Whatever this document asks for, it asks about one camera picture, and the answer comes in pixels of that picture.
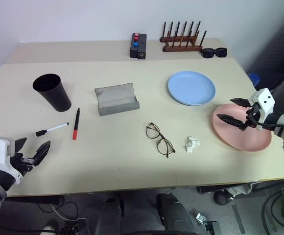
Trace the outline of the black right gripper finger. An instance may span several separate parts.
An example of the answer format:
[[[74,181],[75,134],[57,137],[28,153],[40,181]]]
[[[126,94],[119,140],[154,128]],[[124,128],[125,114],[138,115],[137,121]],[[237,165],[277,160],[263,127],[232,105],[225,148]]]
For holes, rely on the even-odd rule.
[[[231,102],[234,104],[241,106],[241,107],[251,107],[251,104],[248,99],[244,98],[232,98],[230,99]]]
[[[235,119],[233,116],[230,115],[225,115],[225,114],[217,114],[216,115],[220,120],[223,122],[238,127],[238,128],[243,128],[244,123],[241,120]]]

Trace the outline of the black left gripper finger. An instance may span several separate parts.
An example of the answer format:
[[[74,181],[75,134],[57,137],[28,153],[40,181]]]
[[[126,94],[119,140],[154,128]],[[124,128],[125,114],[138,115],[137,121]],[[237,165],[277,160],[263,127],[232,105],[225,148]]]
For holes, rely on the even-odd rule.
[[[42,160],[46,157],[49,148],[51,145],[51,141],[47,141],[43,143],[36,151],[36,154],[33,157],[33,165],[38,166]]]
[[[27,138],[20,138],[15,140],[15,153],[18,153],[24,146]]]

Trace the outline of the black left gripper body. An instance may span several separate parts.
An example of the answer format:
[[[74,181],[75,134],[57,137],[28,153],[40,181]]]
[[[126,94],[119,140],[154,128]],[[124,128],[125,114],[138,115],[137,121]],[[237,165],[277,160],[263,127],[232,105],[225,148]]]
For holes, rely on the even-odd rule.
[[[37,166],[35,159],[24,158],[22,153],[16,153],[11,157],[10,163],[22,176]]]

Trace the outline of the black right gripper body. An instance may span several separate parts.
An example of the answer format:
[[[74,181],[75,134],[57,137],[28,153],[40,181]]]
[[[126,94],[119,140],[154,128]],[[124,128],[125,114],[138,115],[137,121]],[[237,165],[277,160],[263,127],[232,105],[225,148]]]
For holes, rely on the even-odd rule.
[[[252,121],[254,115],[254,108],[251,108],[246,111],[245,121],[241,121],[239,125],[239,129],[241,131],[246,130],[248,127],[256,128],[256,124]]]

